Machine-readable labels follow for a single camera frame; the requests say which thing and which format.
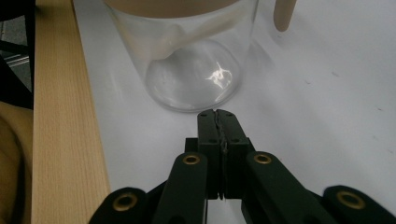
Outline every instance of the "white surface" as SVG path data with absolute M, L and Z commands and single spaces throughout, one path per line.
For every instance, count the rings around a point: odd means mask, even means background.
M 220 108 L 307 189 L 347 185 L 396 214 L 395 2 L 301 0 L 286 33 L 274 3 L 260 2 L 244 83 Z M 149 98 L 101 1 L 75 7 L 111 188 L 150 190 L 196 137 L 196 114 Z M 208 223 L 244 223 L 238 203 L 209 206 Z

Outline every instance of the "wooden edge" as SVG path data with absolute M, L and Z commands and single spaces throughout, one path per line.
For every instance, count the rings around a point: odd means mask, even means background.
M 36 0 L 32 223 L 88 223 L 109 193 L 71 0 Z

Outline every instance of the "tan fabric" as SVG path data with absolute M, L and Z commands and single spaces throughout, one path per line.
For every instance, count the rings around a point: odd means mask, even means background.
M 204 14 L 227 7 L 238 0 L 104 0 L 128 14 L 149 18 L 180 18 Z
M 22 223 L 30 223 L 32 201 L 33 111 L 0 102 L 0 224 L 8 224 L 17 195 L 20 163 L 25 169 Z

